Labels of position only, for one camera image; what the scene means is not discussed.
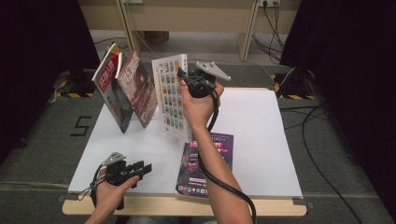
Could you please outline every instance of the floor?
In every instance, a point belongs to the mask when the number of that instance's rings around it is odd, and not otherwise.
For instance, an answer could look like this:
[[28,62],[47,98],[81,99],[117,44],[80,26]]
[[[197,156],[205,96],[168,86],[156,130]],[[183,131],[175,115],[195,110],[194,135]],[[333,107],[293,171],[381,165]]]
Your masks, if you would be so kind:
[[[271,42],[269,35],[258,38],[267,46]],[[112,41],[127,46],[123,31],[92,31],[92,39],[100,57]],[[162,46],[144,47],[141,59],[149,68],[152,59],[179,53],[187,53],[191,63],[217,63],[233,77],[226,86],[274,90],[271,75],[291,69],[273,63],[253,41],[247,61],[241,62],[232,34],[171,33]],[[27,136],[27,146],[15,148],[0,166],[1,224],[82,223],[87,218],[64,215],[62,205],[103,100],[94,94],[51,101]],[[393,223],[363,170],[349,158],[328,112],[320,108],[303,124],[310,107],[320,104],[318,97],[278,99],[278,104],[308,212],[303,217],[260,217],[258,223],[359,223],[358,219],[361,223]],[[81,124],[89,128],[81,136],[72,136],[80,133],[75,126],[81,117],[85,118]]]

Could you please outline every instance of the white paper surface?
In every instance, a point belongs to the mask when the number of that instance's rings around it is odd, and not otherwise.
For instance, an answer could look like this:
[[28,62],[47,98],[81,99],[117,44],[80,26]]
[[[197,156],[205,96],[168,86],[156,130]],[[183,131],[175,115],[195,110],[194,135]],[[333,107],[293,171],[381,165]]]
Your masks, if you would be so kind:
[[[99,164],[118,151],[127,164],[152,164],[152,172],[129,192],[174,195],[184,143],[162,125],[153,119],[144,129],[138,120],[131,120],[122,134],[104,106],[68,191],[87,188]],[[233,174],[247,195],[303,196],[273,91],[226,89],[212,132],[234,136]]]

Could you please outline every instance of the magazine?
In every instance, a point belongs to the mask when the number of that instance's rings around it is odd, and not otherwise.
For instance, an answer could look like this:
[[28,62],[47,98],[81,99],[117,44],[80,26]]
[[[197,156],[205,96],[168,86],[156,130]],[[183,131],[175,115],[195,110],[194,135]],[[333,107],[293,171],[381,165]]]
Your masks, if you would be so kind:
[[123,133],[128,129],[134,112],[128,97],[115,79],[124,62],[125,60],[120,54],[117,44],[114,43],[107,50],[92,78],[96,89],[102,95],[106,106]]
[[177,76],[179,67],[188,71],[187,55],[178,54],[151,62],[163,127],[167,132],[189,143],[192,140],[191,128],[183,115],[182,96]]
[[146,128],[157,108],[157,97],[153,75],[148,73],[135,50],[117,73],[116,79],[134,107],[134,112],[143,127]]
[[[230,170],[233,169],[233,135],[211,133],[213,142]],[[176,193],[180,195],[208,198],[206,179],[198,162],[198,146],[193,141],[184,146],[183,157],[177,177]]]

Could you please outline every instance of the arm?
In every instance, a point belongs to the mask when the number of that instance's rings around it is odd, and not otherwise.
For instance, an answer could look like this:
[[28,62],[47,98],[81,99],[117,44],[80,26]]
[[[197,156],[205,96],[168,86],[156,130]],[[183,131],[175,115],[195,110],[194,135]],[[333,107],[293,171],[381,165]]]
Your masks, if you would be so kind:
[[125,191],[137,183],[138,180],[139,176],[133,176],[119,186],[113,186],[105,180],[100,182],[97,185],[95,210],[93,210],[90,218],[85,223],[107,223],[119,206]]
[[[212,97],[192,98],[184,82],[180,85],[180,90],[183,95],[184,113],[197,140],[199,153],[206,169],[217,179],[241,190],[226,162],[217,151],[206,128],[206,124],[213,113]],[[216,83],[215,91],[221,96],[224,88]],[[243,199],[219,187],[209,179],[206,179],[206,181],[209,201],[218,223],[252,223],[248,204]]]

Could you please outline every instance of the hand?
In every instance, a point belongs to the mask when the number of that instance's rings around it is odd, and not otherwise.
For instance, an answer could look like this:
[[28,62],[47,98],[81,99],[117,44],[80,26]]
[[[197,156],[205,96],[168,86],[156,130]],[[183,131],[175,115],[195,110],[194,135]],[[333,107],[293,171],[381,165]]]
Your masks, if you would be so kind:
[[[181,81],[180,91],[183,96],[184,115],[192,129],[206,128],[207,122],[213,114],[213,99],[210,95],[204,98],[193,98],[189,93],[189,87]],[[218,82],[215,83],[215,96],[220,96],[224,92],[224,87]]]
[[96,208],[86,223],[107,223],[119,206],[125,191],[139,181],[139,176],[129,178],[119,186],[109,184],[106,180],[99,180],[96,187]]

